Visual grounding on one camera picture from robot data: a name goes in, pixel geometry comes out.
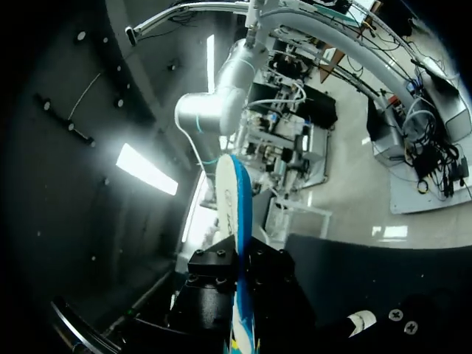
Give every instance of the screw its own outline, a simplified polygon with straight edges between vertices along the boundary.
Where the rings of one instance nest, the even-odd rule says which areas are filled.
[[[194,274],[189,275],[188,282],[196,282],[198,280],[198,277]]]
[[[222,285],[226,282],[226,278],[216,278],[216,285]]]
[[[404,332],[413,336],[418,331],[418,323],[415,321],[410,321],[405,324]]]
[[[389,319],[391,319],[393,322],[399,322],[403,319],[403,312],[395,308],[394,310],[390,311]]]
[[[86,34],[86,31],[80,31],[80,32],[77,34],[77,37],[76,37],[77,41],[79,41],[79,42],[80,42],[80,41],[83,41],[83,40],[85,39],[86,35],[87,35],[87,34]]]

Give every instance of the blue graphic on surfboard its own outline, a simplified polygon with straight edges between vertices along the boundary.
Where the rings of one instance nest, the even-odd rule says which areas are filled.
[[[233,303],[230,352],[253,354],[254,311],[243,267],[245,252],[252,237],[251,179],[236,157],[223,155],[218,160],[215,181],[220,232],[226,237],[235,236],[235,248],[240,264]]]

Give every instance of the floor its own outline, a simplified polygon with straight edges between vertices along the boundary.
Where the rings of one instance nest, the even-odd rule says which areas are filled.
[[[383,34],[382,38],[388,38],[387,34]],[[394,46],[383,44],[378,38],[373,40],[384,48]],[[421,32],[414,32],[410,40],[425,55],[436,59],[444,55],[440,45]],[[403,49],[390,53],[412,74],[414,67]],[[351,63],[356,69],[360,67],[354,60]],[[446,72],[452,73],[446,60],[445,64]],[[346,59],[341,65],[349,68]],[[368,71],[362,78],[374,89],[382,87]],[[335,77],[328,78],[321,86],[315,74],[312,75],[310,85],[329,91],[337,100],[339,117],[330,142],[330,179],[326,184],[311,187],[302,196],[308,205],[333,212],[328,239],[405,249],[450,248],[472,244],[472,203],[413,215],[393,215],[389,210],[389,171],[374,159],[365,128],[367,98]],[[318,227],[319,223],[314,223],[308,216],[298,225],[301,232],[310,232],[312,235],[316,235]]]

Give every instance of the fluorescent light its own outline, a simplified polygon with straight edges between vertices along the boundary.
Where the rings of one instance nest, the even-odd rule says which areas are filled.
[[[383,238],[404,238],[408,236],[408,226],[387,226]]]
[[[189,214],[187,215],[187,219],[185,220],[185,226],[184,226],[184,233],[182,235],[182,243],[187,241],[187,237],[190,232],[190,225],[192,224],[193,216],[195,213],[195,208],[197,207],[197,204],[199,203],[199,198],[205,194],[206,190],[202,191],[204,188],[204,182],[207,179],[207,175],[203,172],[200,172],[200,177],[198,177],[198,182],[197,182],[197,187],[195,188],[195,193],[193,194],[192,201],[190,202],[190,209],[189,209]]]
[[[208,92],[215,90],[215,35],[206,39],[206,75],[208,77]]]
[[[175,195],[177,192],[178,183],[176,181],[139,155],[128,144],[123,145],[117,159],[117,166],[162,192],[170,195]]]

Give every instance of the machine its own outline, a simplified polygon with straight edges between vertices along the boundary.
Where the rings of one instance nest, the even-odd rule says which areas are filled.
[[[407,164],[418,182],[430,178],[446,198],[454,196],[454,182],[464,181],[468,169],[464,153],[459,154],[453,142],[467,136],[471,125],[459,94],[451,103],[438,89],[449,87],[451,78],[432,68],[374,13],[348,2],[373,18],[424,72],[408,77],[358,38],[352,30],[354,18],[327,10],[319,1],[184,3],[126,29],[130,42],[136,45],[141,36],[177,12],[227,11],[246,16],[247,36],[231,48],[215,90],[186,94],[175,109],[175,123],[189,139],[210,184],[207,202],[218,201],[214,191],[222,155],[220,136],[232,136],[230,152],[246,166],[256,196],[272,190],[287,200],[287,206],[278,203],[279,209],[289,208],[291,193],[327,180],[328,137],[337,120],[336,102],[305,83],[320,63],[332,64],[313,45],[314,38],[354,58],[391,91],[374,91],[357,75],[333,64],[334,75],[369,98],[367,130],[375,158],[388,168]],[[311,112],[322,118],[312,117]],[[279,130],[282,125],[291,131]],[[290,173],[296,178],[289,183]],[[173,350],[178,343],[179,351],[198,348],[205,353],[226,353],[240,349],[231,334],[232,299],[237,270],[243,268],[258,323],[253,333],[258,351],[287,352],[295,345],[300,351],[310,350],[314,341],[332,348],[333,343],[345,345],[352,334],[367,329],[365,323],[358,324],[363,321],[361,315],[316,328],[315,313],[294,278],[294,262],[287,252],[253,237],[241,258],[235,251],[234,235],[226,233],[223,241],[194,253],[188,277],[164,324],[148,321],[146,312],[123,316],[111,331],[111,337],[122,341],[120,345],[87,327],[64,301],[57,299],[52,306],[80,345],[95,353],[154,353],[156,341],[164,350]],[[362,347],[366,342],[392,337],[397,343],[411,343],[418,322],[427,323],[431,315],[425,310],[428,307],[423,298],[392,305],[392,312],[378,319],[374,332],[365,331],[350,345]],[[409,321],[403,323],[403,317]]]

